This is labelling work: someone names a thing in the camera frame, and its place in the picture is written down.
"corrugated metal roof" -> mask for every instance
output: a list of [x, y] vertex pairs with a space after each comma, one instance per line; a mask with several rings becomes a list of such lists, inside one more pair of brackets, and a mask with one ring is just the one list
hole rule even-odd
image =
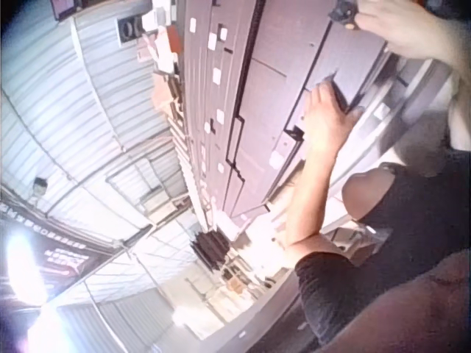
[[38, 209], [92, 239], [127, 239], [187, 192], [152, 64], [116, 34], [149, 8], [106, 1], [59, 24], [49, 0], [31, 1], [2, 38], [2, 182], [30, 200], [46, 178]]
[[[198, 352], [199, 340], [174, 325], [173, 309], [156, 290], [99, 304], [99, 309], [129, 353], [151, 352], [153, 346], [164, 353]], [[122, 352], [91, 304], [61, 307], [57, 313], [72, 352]]]
[[[196, 260], [190, 241], [201, 226], [191, 210], [185, 211], [164, 227], [141, 240], [133, 249], [143, 266], [123, 254], [86, 279], [97, 302], [109, 302], [131, 296], [162, 284], [179, 274]], [[54, 300], [54, 305], [89, 303], [84, 285], [78, 285]]]

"man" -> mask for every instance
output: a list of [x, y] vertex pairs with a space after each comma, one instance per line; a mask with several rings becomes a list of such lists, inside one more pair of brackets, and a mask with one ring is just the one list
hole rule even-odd
[[470, 251], [375, 300], [319, 353], [470, 351]]
[[[382, 35], [391, 50], [409, 57], [442, 60], [459, 72], [467, 84], [471, 82], [470, 48], [466, 32], [457, 23], [436, 18], [406, 0], [358, 3], [358, 25]], [[356, 218], [371, 216], [374, 211], [373, 218], [380, 227], [392, 222], [393, 233], [380, 252], [361, 267], [354, 267], [336, 246], [319, 235], [336, 156], [360, 114], [360, 110], [353, 110], [345, 115], [339, 109], [329, 82], [313, 89], [305, 113], [309, 143], [305, 167], [288, 210], [283, 241], [286, 256], [296, 264], [306, 318], [321, 344], [331, 341], [388, 289], [410, 281], [446, 256], [469, 247], [466, 154], [460, 154], [458, 161], [452, 159], [451, 172], [433, 182], [413, 175], [398, 177], [381, 170], [366, 176], [374, 192], [357, 198], [357, 203], [351, 202], [354, 207], [345, 201], [347, 209], [356, 208], [357, 214], [353, 215]], [[469, 126], [469, 115], [462, 117], [465, 119], [459, 121], [460, 125]], [[447, 179], [455, 174], [456, 179]], [[390, 206], [386, 211], [385, 204]]]

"ceiling light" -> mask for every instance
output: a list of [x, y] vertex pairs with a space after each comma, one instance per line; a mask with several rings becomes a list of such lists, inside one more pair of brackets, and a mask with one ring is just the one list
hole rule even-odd
[[18, 300], [41, 306], [47, 301], [46, 287], [23, 235], [13, 235], [7, 246], [8, 277]]

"sign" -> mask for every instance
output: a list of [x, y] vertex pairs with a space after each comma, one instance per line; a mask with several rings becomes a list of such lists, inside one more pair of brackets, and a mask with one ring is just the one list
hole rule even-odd
[[89, 274], [116, 252], [116, 249], [111, 246], [102, 246], [81, 239], [73, 232], [54, 226], [2, 193], [0, 201], [2, 257], [0, 261], [3, 262], [3, 266], [0, 271], [0, 296], [3, 300], [8, 298], [8, 301], [15, 301], [15, 294], [8, 284], [6, 251], [9, 240], [15, 236], [22, 236], [29, 242], [35, 264], [46, 286], [48, 300]]

